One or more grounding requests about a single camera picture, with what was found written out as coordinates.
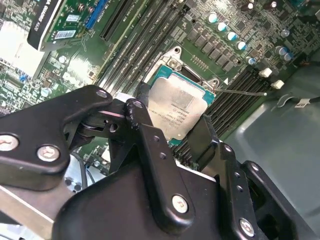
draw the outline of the white sticker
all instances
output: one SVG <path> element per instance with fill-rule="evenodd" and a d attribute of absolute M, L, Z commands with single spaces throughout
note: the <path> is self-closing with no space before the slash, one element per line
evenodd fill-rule
<path fill-rule="evenodd" d="M 58 31 L 54 39 L 68 39 L 68 38 L 72 38 L 75 34 L 76 34 L 76 30 Z"/>
<path fill-rule="evenodd" d="M 304 108 L 305 106 L 310 104 L 309 100 L 310 100 L 310 98 L 301 99 L 300 102 L 297 105 L 295 105 L 295 108 L 297 108 L 297 109 Z"/>
<path fill-rule="evenodd" d="M 67 22 L 77 22 L 80 18 L 80 15 L 73 15 L 69 14 L 69 16 L 66 18 Z"/>

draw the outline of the barcode sticker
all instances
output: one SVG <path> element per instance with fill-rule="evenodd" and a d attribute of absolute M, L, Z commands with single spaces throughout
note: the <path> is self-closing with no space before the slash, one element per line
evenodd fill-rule
<path fill-rule="evenodd" d="M 68 39 L 68 38 L 72 38 L 75 34 L 76 34 L 76 30 L 58 31 L 54 39 Z"/>
<path fill-rule="evenodd" d="M 79 20 L 80 16 L 79 15 L 73 15 L 69 14 L 69 16 L 66 18 L 67 22 L 77 22 Z"/>

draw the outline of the screw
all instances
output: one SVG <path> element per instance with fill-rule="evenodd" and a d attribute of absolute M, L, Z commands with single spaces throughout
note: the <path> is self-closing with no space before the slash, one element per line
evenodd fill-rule
<path fill-rule="evenodd" d="M 228 145 L 224 145 L 225 149 L 228 151 L 228 152 L 232 152 L 232 149 L 231 147 L 229 147 Z"/>
<path fill-rule="evenodd" d="M 171 68 L 176 68 L 178 66 L 178 62 L 176 60 L 171 60 L 169 63 L 168 63 L 169 67 Z"/>
<path fill-rule="evenodd" d="M 11 135 L 0 135 L 0 151 L 11 151 L 18 147 L 19 140 Z"/>
<path fill-rule="evenodd" d="M 185 214 L 188 211 L 188 204 L 186 200 L 179 196 L 179 195 L 174 195 L 172 198 L 172 205 L 175 210 L 177 210 L 181 214 Z"/>
<path fill-rule="evenodd" d="M 254 163 L 251 163 L 251 167 L 255 170 L 255 171 L 259 171 L 259 168 L 257 165 L 255 165 Z"/>
<path fill-rule="evenodd" d="M 36 154 L 39 159 L 45 162 L 53 162 L 60 156 L 59 150 L 54 146 L 42 146 Z"/>
<path fill-rule="evenodd" d="M 99 97 L 102 97 L 102 98 L 108 97 L 107 93 L 106 93 L 105 91 L 102 91 L 102 90 L 96 91 L 96 94 L 97 94 Z"/>
<path fill-rule="evenodd" d="M 240 227 L 243 230 L 243 232 L 249 237 L 253 237 L 255 235 L 255 230 L 248 220 L 240 218 Z"/>
<path fill-rule="evenodd" d="M 100 162 L 95 161 L 95 162 L 93 163 L 93 165 L 97 168 L 97 167 L 99 167 L 99 166 L 100 166 Z"/>
<path fill-rule="evenodd" d="M 141 102 L 139 102 L 139 101 L 134 101 L 133 104 L 134 104 L 136 107 L 142 109 L 142 104 L 141 104 Z"/>

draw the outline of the cable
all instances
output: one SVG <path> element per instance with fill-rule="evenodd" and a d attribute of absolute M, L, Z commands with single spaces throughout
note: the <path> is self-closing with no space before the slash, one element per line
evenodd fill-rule
<path fill-rule="evenodd" d="M 83 159 L 75 152 L 71 153 L 72 156 L 74 156 L 80 165 L 80 171 L 81 171 L 81 182 L 82 182 L 82 189 L 86 189 L 88 187 L 88 179 L 87 179 L 87 174 L 86 174 L 86 167 L 84 164 Z"/>
<path fill-rule="evenodd" d="M 249 95 L 249 96 L 258 96 L 258 97 L 266 97 L 268 94 L 266 92 L 248 92 L 248 91 L 237 91 L 237 90 L 229 90 L 229 89 L 218 89 L 214 88 L 210 83 L 207 81 L 203 81 L 203 83 L 211 88 L 215 92 L 220 92 L 220 93 L 229 93 L 229 94 L 242 94 L 242 95 Z"/>
<path fill-rule="evenodd" d="M 86 168 L 86 172 L 88 173 L 89 178 L 91 179 L 92 184 L 95 184 L 96 181 L 95 181 L 94 177 L 92 176 L 92 173 L 89 171 L 88 167 Z"/>

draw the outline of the blue pcie slot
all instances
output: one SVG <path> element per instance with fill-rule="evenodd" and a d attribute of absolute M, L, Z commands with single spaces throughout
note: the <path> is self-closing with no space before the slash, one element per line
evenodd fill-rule
<path fill-rule="evenodd" d="M 88 21 L 85 24 L 87 29 L 92 29 L 100 16 L 102 10 L 104 9 L 105 5 L 108 3 L 109 0 L 100 0 L 98 5 L 95 7 L 93 13 L 89 17 Z"/>

